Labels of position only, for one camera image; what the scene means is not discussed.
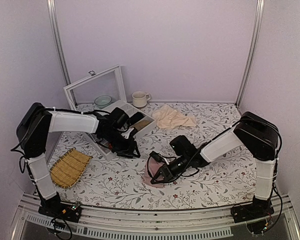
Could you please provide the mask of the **pink and white underwear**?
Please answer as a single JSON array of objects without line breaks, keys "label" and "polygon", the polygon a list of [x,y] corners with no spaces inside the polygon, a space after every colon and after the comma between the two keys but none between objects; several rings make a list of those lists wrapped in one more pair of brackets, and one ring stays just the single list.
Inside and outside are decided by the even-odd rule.
[{"label": "pink and white underwear", "polygon": [[145,170],[142,177],[143,183],[148,187],[154,187],[157,189],[163,189],[165,187],[164,183],[158,183],[158,184],[152,184],[151,179],[152,177],[149,175],[148,172],[151,173],[151,175],[154,177],[159,168],[163,165],[162,162],[157,162],[155,159],[153,159],[151,156],[148,158],[146,164],[145,164]]}]

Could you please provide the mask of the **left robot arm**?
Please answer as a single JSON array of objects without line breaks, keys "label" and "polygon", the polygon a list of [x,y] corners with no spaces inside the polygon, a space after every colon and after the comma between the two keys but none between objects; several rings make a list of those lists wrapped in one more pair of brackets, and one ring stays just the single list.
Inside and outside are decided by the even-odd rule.
[{"label": "left robot arm", "polygon": [[131,122],[128,114],[116,107],[111,111],[94,109],[78,111],[45,107],[35,102],[16,128],[18,143],[10,151],[19,153],[19,169],[27,171],[45,209],[53,216],[64,213],[64,205],[56,200],[59,194],[47,166],[48,138],[54,133],[74,132],[94,135],[98,145],[124,158],[138,158],[140,151],[134,127],[124,129]]}]

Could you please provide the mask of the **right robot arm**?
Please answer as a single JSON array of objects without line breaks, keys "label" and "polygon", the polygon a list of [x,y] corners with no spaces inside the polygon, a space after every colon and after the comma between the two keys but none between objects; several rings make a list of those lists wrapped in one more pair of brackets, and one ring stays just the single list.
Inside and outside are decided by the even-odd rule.
[{"label": "right robot arm", "polygon": [[165,157],[154,151],[150,153],[150,158],[162,163],[156,173],[148,173],[152,185],[171,183],[187,168],[206,167],[221,155],[245,146],[256,161],[254,198],[257,200],[249,206],[248,213],[252,218],[259,218],[268,210],[266,201],[272,194],[276,163],[282,147],[279,129],[273,123],[246,111],[231,127],[200,147],[195,147],[185,135],[175,137],[170,146],[176,157]]}]

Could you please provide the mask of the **cream beige underwear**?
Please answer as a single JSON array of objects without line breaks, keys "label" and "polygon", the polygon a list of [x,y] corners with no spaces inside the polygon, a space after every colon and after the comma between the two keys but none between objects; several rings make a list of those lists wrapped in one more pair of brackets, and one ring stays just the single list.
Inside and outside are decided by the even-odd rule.
[{"label": "cream beige underwear", "polygon": [[197,120],[194,116],[186,116],[166,104],[155,110],[151,116],[156,120],[156,125],[160,129],[195,127],[197,125]]}]

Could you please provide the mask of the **olive rolled garment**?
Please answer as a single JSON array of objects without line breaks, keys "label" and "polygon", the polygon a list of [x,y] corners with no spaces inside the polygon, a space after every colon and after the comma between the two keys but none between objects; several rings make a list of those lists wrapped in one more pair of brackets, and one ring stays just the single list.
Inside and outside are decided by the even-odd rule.
[{"label": "olive rolled garment", "polygon": [[141,120],[135,124],[135,128],[141,130],[151,123],[150,120]]}]

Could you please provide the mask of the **white divided organizer box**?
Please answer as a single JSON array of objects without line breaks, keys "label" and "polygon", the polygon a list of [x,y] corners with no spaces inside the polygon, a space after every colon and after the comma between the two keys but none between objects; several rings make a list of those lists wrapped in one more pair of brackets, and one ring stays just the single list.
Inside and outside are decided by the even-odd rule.
[{"label": "white divided organizer box", "polygon": [[140,157],[137,140],[155,128],[154,118],[121,100],[104,109],[91,105],[89,110],[102,116],[96,133],[84,135],[97,153],[107,161]]}]

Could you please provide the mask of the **floral patterned table mat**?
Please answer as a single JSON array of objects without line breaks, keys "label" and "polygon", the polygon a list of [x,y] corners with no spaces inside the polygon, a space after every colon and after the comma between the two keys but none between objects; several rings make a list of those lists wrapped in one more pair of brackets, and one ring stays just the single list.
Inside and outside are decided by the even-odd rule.
[{"label": "floral patterned table mat", "polygon": [[152,187],[143,175],[150,152],[164,156],[175,153],[170,141],[186,136],[196,147],[209,141],[241,116],[237,107],[225,103],[172,103],[184,115],[194,116],[196,126],[173,129],[154,128],[138,140],[140,158],[104,159],[82,133],[64,132],[50,158],[54,164],[68,150],[91,157],[78,182],[68,189],[58,188],[62,200],[85,205],[140,210],[174,210],[220,207],[252,200],[256,189],[256,163],[240,146],[201,169],[189,168],[172,183]]}]

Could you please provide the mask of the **black rolled garment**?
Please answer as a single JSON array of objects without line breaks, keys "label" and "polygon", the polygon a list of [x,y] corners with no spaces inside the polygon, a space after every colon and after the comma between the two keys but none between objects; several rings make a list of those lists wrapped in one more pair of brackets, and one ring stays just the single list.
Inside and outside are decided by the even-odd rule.
[{"label": "black rolled garment", "polygon": [[130,117],[129,121],[130,121],[131,125],[134,125],[137,122],[139,122],[140,120],[142,120],[143,118],[144,118],[144,115],[138,111]]}]

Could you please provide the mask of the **white ceramic mug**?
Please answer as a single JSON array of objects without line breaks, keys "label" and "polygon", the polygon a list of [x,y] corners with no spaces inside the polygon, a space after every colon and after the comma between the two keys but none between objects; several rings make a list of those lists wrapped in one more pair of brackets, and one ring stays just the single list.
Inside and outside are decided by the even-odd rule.
[{"label": "white ceramic mug", "polygon": [[144,91],[136,91],[132,94],[132,105],[136,108],[143,108],[151,99],[151,95]]}]

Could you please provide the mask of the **clear glass bowl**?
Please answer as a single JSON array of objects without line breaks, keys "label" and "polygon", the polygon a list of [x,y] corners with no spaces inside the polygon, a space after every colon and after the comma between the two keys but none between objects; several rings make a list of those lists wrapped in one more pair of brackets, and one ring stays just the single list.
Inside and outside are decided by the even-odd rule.
[{"label": "clear glass bowl", "polygon": [[112,103],[112,100],[113,98],[109,95],[101,95],[94,100],[94,104],[99,108],[105,108]]}]

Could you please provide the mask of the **woven bamboo tray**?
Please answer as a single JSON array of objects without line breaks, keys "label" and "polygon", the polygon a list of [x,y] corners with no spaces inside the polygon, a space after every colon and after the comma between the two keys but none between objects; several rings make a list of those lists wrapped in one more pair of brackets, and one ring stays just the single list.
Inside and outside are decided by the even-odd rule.
[{"label": "woven bamboo tray", "polygon": [[52,182],[63,189],[71,188],[81,178],[92,158],[74,147],[69,149],[50,168]]}]

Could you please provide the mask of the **white framed glass lid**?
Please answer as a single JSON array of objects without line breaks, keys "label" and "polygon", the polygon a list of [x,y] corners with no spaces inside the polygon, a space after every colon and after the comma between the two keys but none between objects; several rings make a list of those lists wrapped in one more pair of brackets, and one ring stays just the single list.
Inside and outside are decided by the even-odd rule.
[{"label": "white framed glass lid", "polygon": [[[107,110],[127,103],[122,70],[119,65],[113,66],[100,73],[90,71],[89,76],[77,80],[63,88],[71,110]],[[97,97],[108,95],[112,103],[99,108],[94,101]]]}]

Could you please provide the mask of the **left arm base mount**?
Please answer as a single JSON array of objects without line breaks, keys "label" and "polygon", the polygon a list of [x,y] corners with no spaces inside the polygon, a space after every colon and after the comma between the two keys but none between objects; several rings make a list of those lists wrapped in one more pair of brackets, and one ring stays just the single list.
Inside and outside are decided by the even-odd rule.
[{"label": "left arm base mount", "polygon": [[60,195],[57,193],[49,199],[40,197],[40,207],[38,212],[55,219],[78,223],[81,217],[82,207],[80,202],[72,204],[63,203]]}]

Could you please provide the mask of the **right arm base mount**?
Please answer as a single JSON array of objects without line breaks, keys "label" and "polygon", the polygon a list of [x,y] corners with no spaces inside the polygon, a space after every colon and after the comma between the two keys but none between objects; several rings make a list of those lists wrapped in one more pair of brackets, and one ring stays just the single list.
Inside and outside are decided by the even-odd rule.
[{"label": "right arm base mount", "polygon": [[274,212],[270,197],[267,200],[261,200],[254,196],[252,203],[245,205],[236,204],[230,209],[230,214],[235,223],[269,217]]}]

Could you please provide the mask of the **aluminium front rail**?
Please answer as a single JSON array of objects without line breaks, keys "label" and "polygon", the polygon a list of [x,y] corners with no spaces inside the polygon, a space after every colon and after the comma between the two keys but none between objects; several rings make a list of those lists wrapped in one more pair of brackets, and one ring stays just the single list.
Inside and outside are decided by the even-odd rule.
[{"label": "aluminium front rail", "polygon": [[287,195],[273,197],[274,214],[235,222],[231,206],[186,210],[126,210],[83,205],[78,222],[54,227],[39,213],[37,196],[24,194],[10,239],[54,240],[300,240],[300,226]]}]

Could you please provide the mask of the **left aluminium corner post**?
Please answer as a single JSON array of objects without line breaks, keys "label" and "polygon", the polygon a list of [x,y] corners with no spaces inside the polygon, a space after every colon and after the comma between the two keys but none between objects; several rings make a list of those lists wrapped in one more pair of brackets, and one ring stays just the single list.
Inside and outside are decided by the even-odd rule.
[{"label": "left aluminium corner post", "polygon": [[62,46],[62,40],[60,35],[60,30],[58,26],[58,19],[57,19],[57,11],[56,11],[56,5],[54,0],[47,0],[47,10],[52,30],[52,35],[54,38],[54,44],[58,56],[58,60],[60,63],[61,73],[64,79],[65,85],[69,85],[71,83],[70,77],[69,77],[69,71],[66,64],[66,59],[63,51]]}]

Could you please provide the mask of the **aluminium corner post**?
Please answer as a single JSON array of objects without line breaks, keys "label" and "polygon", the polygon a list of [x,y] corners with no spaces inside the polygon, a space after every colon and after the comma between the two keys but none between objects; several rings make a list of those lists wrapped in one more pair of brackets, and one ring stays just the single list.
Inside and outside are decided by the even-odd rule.
[{"label": "aluminium corner post", "polygon": [[236,97],[235,105],[239,109],[244,95],[245,91],[248,85],[250,73],[252,70],[253,66],[253,61],[254,61],[254,56],[256,53],[257,49],[257,44],[258,44],[258,39],[262,27],[262,21],[263,21],[263,13],[264,13],[264,6],[265,6],[265,1],[264,0],[257,0],[256,1],[256,10],[255,10],[255,16],[254,16],[254,23],[253,23],[253,28],[252,28],[252,35],[251,35],[251,40],[250,40],[250,45],[248,49],[248,55],[247,55],[247,60],[245,63],[240,87],[239,87],[239,92]]},{"label": "aluminium corner post", "polygon": [[54,44],[58,56],[58,60],[60,63],[61,73],[64,79],[65,85],[69,85],[71,83],[70,77],[69,77],[69,71],[66,64],[66,59],[63,51],[62,46],[62,40],[60,35],[60,30],[58,26],[58,19],[57,19],[57,11],[56,11],[56,5],[54,0],[47,0],[47,10],[52,30],[52,35],[54,38]]}]

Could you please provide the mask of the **right aluminium corner post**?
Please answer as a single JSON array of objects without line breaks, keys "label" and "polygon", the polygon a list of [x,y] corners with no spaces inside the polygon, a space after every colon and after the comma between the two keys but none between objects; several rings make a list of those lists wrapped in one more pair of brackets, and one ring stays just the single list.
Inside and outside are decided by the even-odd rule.
[{"label": "right aluminium corner post", "polygon": [[265,1],[264,0],[257,0],[256,1],[256,10],[255,10],[255,16],[254,16],[254,23],[253,23],[253,28],[252,28],[252,35],[251,35],[251,40],[250,40],[250,45],[248,49],[248,55],[247,55],[247,60],[245,63],[240,87],[239,87],[239,92],[236,97],[235,105],[239,109],[244,95],[245,91],[248,85],[250,73],[252,70],[253,66],[253,61],[254,61],[254,56],[256,53],[257,49],[257,44],[258,44],[258,39],[262,27],[262,21],[263,21],[263,13],[264,13],[264,6],[265,6]]}]

